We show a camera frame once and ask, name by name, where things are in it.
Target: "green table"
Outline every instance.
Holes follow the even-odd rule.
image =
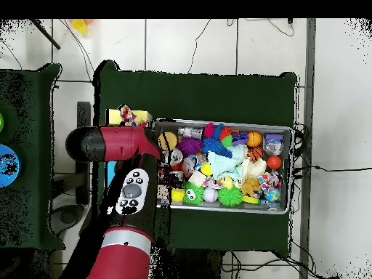
[[[119,71],[104,61],[94,74],[94,124],[105,123],[105,110],[127,104],[154,118],[181,118],[276,126],[294,125],[296,76],[182,75]],[[103,191],[104,163],[98,191]],[[172,248],[288,252],[288,216],[157,209],[155,237]]]
[[[0,70],[0,143],[20,159],[20,173],[0,188],[0,247],[62,249],[49,230],[52,181],[50,96],[60,65]]]

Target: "orange ball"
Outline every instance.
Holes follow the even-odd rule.
[[[282,160],[278,156],[270,156],[267,159],[267,166],[270,169],[279,169],[282,166]]]
[[[248,133],[248,142],[247,145],[249,147],[257,147],[261,144],[262,142],[262,136],[259,132],[249,132]]]

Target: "teddy bear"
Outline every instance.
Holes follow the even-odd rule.
[[[249,177],[244,182],[241,187],[241,192],[243,195],[249,195],[250,197],[254,196],[254,192],[259,190],[259,181],[253,177]]]

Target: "blue fuzzy toy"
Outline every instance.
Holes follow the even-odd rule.
[[[201,152],[207,153],[208,151],[215,152],[218,155],[232,158],[233,154],[230,150],[224,147],[224,145],[218,140],[214,138],[204,138],[203,139],[203,147],[201,148]]]

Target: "red ball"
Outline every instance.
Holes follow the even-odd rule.
[[[267,159],[267,166],[270,169],[279,169],[282,166],[282,160],[278,156],[270,156]]]

